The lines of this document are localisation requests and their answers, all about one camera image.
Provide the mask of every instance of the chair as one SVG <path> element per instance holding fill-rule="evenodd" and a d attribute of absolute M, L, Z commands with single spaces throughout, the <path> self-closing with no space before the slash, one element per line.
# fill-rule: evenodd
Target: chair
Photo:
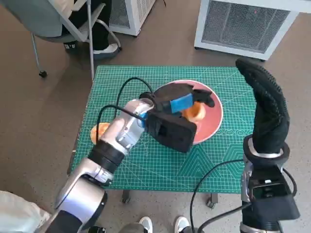
<path fill-rule="evenodd" d="M 102 24 L 112 35 L 121 50 L 121 44 L 109 27 L 98 19 L 99 14 L 103 10 L 105 4 L 100 4 L 97 9 L 91 13 L 91 0 L 77 0 L 73 6 L 73 11 L 78 11 L 84 4 L 87 4 L 88 21 L 79 29 L 76 28 L 71 21 L 62 14 L 62 12 L 54 5 L 52 0 L 0 0 L 7 10 L 9 10 L 23 25 L 31 32 L 33 48 L 35 51 L 35 61 L 39 69 L 39 75 L 42 78 L 47 73 L 42 69 L 37 48 L 35 44 L 35 35 L 43 40 L 65 43 L 72 41 L 89 42 L 89 53 L 91 63 L 91 76 L 94 79 L 94 58 L 93 58 L 93 40 L 92 27 L 95 22 Z M 62 35 L 63 25 L 70 34 Z"/>

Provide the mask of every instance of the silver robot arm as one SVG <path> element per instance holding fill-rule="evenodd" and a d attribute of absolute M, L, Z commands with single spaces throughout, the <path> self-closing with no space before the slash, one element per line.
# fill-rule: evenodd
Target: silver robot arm
<path fill-rule="evenodd" d="M 125 106 L 141 116 L 152 108 L 148 99 Z M 54 214 L 36 233 L 77 233 L 93 226 L 107 201 L 102 186 L 112 183 L 115 170 L 143 132 L 143 122 L 121 112 L 69 176 L 56 198 Z"/>

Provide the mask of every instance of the white cloth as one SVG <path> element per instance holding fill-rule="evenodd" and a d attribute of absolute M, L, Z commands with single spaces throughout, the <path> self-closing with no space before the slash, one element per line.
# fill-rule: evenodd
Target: white cloth
<path fill-rule="evenodd" d="M 0 233 L 34 233 L 49 217 L 35 203 L 0 191 Z"/>
<path fill-rule="evenodd" d="M 53 2 L 55 7 L 57 7 L 63 15 L 69 17 L 72 13 L 74 0 L 50 0 Z"/>

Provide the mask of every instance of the pink bowl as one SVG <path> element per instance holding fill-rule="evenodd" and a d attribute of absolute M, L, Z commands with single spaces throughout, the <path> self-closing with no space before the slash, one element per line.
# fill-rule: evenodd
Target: pink bowl
<path fill-rule="evenodd" d="M 215 106 L 213 108 L 210 108 L 204 104 L 206 115 L 201 121 L 196 123 L 197 130 L 193 144 L 199 144 L 212 137 L 218 131 L 220 125 L 222 124 L 224 116 L 223 105 L 220 102 L 220 99 L 218 98 L 216 93 L 203 83 L 193 80 L 178 80 L 171 83 L 187 83 L 193 85 L 194 89 L 209 90 L 212 92 L 211 97 L 215 102 Z"/>

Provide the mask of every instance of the white appliance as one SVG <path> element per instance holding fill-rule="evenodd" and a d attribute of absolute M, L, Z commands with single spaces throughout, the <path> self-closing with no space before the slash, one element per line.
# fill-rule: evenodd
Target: white appliance
<path fill-rule="evenodd" d="M 310 0 L 201 0 L 195 48 L 268 60 Z"/>
<path fill-rule="evenodd" d="M 109 28 L 137 36 L 155 0 L 112 0 Z"/>

